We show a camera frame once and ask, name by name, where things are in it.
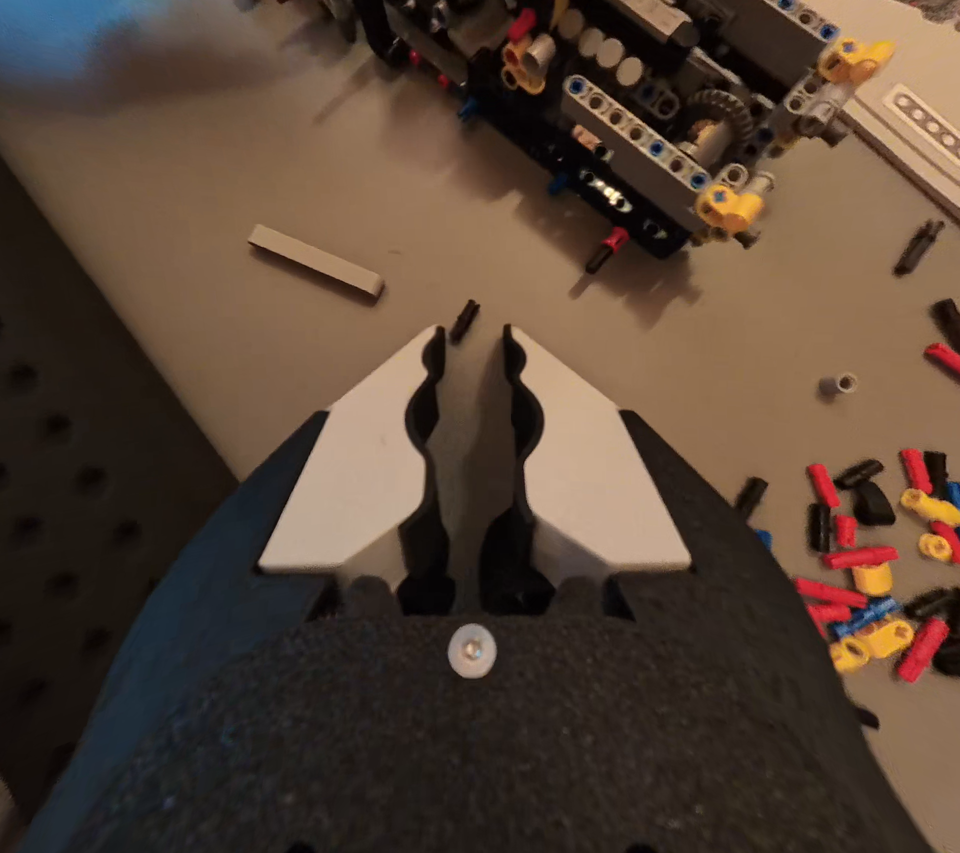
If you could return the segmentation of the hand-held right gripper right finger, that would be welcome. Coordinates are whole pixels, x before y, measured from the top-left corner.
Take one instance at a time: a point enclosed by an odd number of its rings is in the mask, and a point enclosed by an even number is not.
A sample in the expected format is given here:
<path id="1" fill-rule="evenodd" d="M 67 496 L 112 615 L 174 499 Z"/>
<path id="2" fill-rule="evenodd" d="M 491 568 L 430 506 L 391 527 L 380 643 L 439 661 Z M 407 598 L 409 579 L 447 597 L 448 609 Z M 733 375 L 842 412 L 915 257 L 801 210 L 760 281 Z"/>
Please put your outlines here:
<path id="1" fill-rule="evenodd" d="M 568 581 L 688 573 L 692 554 L 621 408 L 516 324 L 502 331 L 509 506 L 480 550 L 480 602 L 540 615 Z"/>

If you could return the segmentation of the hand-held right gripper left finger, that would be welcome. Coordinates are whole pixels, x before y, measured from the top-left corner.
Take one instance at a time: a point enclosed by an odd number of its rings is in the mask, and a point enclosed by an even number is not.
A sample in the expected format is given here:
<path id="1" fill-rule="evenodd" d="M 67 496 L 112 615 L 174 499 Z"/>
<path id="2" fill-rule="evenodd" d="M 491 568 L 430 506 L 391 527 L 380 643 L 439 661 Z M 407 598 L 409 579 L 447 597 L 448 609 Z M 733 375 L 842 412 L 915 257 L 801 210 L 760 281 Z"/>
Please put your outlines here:
<path id="1" fill-rule="evenodd" d="M 264 575 L 321 575 L 344 592 L 386 584 L 409 615 L 446 615 L 456 584 L 428 449 L 447 333 L 414 335 L 325 411 L 258 560 Z"/>

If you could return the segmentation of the grey desk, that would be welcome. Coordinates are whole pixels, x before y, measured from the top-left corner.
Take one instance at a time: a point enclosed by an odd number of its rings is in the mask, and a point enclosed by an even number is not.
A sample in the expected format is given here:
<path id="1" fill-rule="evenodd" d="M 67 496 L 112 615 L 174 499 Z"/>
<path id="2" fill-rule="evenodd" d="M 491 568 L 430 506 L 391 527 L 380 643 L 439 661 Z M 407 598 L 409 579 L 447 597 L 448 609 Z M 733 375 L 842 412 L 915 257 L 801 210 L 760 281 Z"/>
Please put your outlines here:
<path id="1" fill-rule="evenodd" d="M 501 332 L 515 324 L 736 495 L 731 381 L 748 326 L 858 246 L 891 271 L 930 204 L 856 139 L 791 151 L 757 246 L 665 262 L 419 70 L 392 72 L 310 6 L 2 0 L 2 155 L 238 478 L 433 324 L 448 353 L 431 441 L 458 599 L 509 503 Z M 250 247 L 257 224 L 380 274 L 374 301 Z"/>

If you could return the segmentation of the light grey flat bar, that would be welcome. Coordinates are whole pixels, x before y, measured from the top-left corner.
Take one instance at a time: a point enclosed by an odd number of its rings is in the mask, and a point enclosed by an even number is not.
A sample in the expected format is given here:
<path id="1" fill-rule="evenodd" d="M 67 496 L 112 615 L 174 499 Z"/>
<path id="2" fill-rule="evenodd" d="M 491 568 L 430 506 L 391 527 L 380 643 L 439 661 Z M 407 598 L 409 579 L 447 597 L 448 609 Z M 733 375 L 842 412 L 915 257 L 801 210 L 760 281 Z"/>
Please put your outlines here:
<path id="1" fill-rule="evenodd" d="M 386 282 L 377 272 L 265 225 L 256 224 L 246 242 L 260 253 L 280 258 L 326 280 L 349 287 L 373 301 L 378 301 L 386 290 Z"/>

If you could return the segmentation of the large scatter of coloured pins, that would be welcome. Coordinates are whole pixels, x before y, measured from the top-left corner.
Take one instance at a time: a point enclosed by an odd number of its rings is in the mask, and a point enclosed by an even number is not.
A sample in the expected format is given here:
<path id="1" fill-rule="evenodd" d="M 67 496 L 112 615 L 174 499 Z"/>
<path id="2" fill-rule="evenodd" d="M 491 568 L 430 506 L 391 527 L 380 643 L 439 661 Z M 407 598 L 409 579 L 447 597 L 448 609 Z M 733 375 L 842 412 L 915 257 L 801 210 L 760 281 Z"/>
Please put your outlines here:
<path id="1" fill-rule="evenodd" d="M 914 683 L 958 647 L 958 227 L 929 221 L 891 271 L 858 246 L 803 277 L 731 363 L 732 503 L 787 560 L 842 674 Z M 850 372 L 858 390 L 821 397 Z"/>

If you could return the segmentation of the partly built toy car model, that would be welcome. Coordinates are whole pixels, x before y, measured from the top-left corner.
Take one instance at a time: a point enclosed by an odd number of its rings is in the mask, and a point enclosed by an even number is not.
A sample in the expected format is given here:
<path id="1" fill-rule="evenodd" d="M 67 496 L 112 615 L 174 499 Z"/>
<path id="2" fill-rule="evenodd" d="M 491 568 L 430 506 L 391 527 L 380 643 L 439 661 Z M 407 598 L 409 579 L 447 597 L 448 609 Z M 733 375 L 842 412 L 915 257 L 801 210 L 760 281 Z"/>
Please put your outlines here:
<path id="1" fill-rule="evenodd" d="M 293 0 L 276 0 L 283 5 Z M 801 0 L 313 0 L 393 70 L 430 73 L 609 224 L 584 272 L 629 242 L 657 259 L 749 249 L 797 142 L 830 147 L 891 60 Z"/>

